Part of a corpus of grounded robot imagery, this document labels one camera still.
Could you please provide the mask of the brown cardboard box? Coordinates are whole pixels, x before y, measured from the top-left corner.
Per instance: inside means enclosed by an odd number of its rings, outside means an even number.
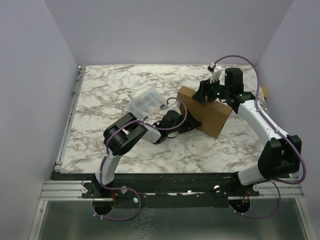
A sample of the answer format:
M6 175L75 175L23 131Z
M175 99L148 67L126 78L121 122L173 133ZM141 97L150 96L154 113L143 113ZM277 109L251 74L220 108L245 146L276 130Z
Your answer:
M177 98L186 105L188 113L202 124L197 129L217 139L232 108L216 100L205 104L199 103L192 99L195 93L195 90L182 86L177 93Z

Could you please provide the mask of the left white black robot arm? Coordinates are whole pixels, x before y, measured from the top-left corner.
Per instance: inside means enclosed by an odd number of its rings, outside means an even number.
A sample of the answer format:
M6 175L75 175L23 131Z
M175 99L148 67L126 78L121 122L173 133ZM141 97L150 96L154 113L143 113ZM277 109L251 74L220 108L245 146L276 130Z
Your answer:
M169 110L154 124L137 119L131 112L127 113L103 132L106 153L95 173L94 193L101 198L110 192L114 194L115 191L130 191L137 195L132 188L110 186L122 156L131 151L140 140L158 145L169 139L172 133L180 135L201 126L202 123L187 111L180 113L179 110Z

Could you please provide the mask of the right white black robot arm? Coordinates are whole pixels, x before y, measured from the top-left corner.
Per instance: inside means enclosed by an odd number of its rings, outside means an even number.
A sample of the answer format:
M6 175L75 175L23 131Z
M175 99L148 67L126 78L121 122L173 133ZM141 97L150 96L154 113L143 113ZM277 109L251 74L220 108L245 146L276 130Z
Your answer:
M202 80L192 99L204 104L215 100L227 103L241 116L264 144L263 151L253 166L239 171L229 189L240 196L248 185L276 179L299 171L302 141L297 135L289 135L266 115L256 96L244 90L243 72L240 68L222 68L218 64L208 66L211 76Z

